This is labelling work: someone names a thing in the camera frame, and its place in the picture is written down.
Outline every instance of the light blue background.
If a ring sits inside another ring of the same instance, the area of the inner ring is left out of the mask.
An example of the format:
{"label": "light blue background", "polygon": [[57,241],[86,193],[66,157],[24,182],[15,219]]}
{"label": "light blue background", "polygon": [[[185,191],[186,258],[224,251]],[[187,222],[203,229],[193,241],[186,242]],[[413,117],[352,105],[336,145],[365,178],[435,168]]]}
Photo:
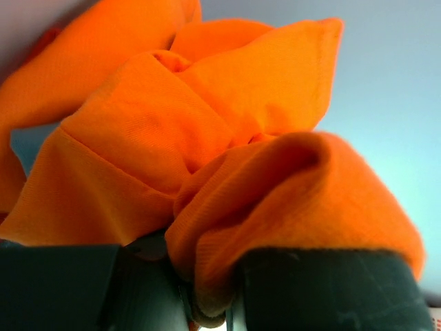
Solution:
{"label": "light blue background", "polygon": [[441,295],[441,1],[202,2],[205,19],[345,20],[333,100],[318,128],[348,140],[397,196],[427,247],[421,285]]}

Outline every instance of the dark green plastic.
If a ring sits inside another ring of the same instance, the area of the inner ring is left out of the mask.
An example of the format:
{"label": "dark green plastic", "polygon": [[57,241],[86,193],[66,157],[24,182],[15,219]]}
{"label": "dark green plastic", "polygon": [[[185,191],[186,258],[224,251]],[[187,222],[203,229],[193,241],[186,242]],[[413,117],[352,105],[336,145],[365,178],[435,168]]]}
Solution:
{"label": "dark green plastic", "polygon": [[410,269],[396,254],[352,250],[250,252],[229,331],[431,331]]}
{"label": "dark green plastic", "polygon": [[163,240],[138,246],[0,250],[0,330],[187,330]]}

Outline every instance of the fabric fold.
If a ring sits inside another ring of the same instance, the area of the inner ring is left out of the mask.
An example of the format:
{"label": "fabric fold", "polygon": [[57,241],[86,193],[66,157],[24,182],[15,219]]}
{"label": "fabric fold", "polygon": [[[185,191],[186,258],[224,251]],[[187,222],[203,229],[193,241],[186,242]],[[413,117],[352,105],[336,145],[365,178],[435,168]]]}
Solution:
{"label": "fabric fold", "polygon": [[418,231],[381,180],[342,139],[297,132],[228,150],[197,172],[166,233],[181,277],[208,317],[232,302],[235,263],[258,248],[398,252],[421,276]]}
{"label": "fabric fold", "polygon": [[101,0],[13,73],[0,87],[0,212],[11,211],[25,182],[11,130],[62,120],[130,57],[170,48],[200,20],[197,0]]}
{"label": "fabric fold", "polygon": [[125,245],[169,226],[181,186],[211,160],[320,121],[341,30],[303,21],[195,63],[166,50],[131,57],[46,139],[0,235]]}

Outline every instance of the orange scrunchie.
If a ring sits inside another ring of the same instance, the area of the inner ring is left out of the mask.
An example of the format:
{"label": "orange scrunchie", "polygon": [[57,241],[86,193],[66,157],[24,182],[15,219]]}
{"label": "orange scrunchie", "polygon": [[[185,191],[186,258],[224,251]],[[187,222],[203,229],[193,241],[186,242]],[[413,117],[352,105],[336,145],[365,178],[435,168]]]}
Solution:
{"label": "orange scrunchie", "polygon": [[[420,236],[388,189],[342,139],[311,132],[342,22],[200,23],[197,8],[102,0],[9,78],[0,237],[126,245],[168,227],[172,263],[209,317],[253,248],[392,250],[420,276]],[[22,189],[8,131],[69,114]]]}

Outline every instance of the orange cloth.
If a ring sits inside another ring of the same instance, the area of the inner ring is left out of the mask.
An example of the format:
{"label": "orange cloth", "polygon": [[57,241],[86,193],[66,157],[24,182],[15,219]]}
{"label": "orange cloth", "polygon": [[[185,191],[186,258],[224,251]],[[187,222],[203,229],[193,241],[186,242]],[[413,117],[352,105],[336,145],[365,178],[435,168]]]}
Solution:
{"label": "orange cloth", "polygon": [[[157,11],[142,20],[134,9],[132,34],[121,32],[130,15],[108,31],[92,20],[128,2],[100,2],[0,89],[6,211],[24,181],[6,132],[73,113],[43,144],[0,237],[126,245],[169,227],[172,263],[211,317],[253,248],[392,250],[420,276],[422,242],[388,189],[342,139],[311,132],[329,105],[341,21],[184,24],[193,12],[168,6],[198,6],[171,0],[142,1],[166,9],[150,21]],[[96,45],[80,38],[92,24]]]}
{"label": "orange cloth", "polygon": [[45,48],[50,45],[60,34],[61,28],[54,26],[43,33],[43,35],[37,40],[37,42],[31,48],[28,56],[26,57],[24,64],[31,62],[37,55],[45,50]]}
{"label": "orange cloth", "polygon": [[25,182],[11,129],[72,114],[131,56],[169,48],[178,30],[200,20],[198,0],[100,1],[11,75],[0,88],[0,212],[11,211]]}

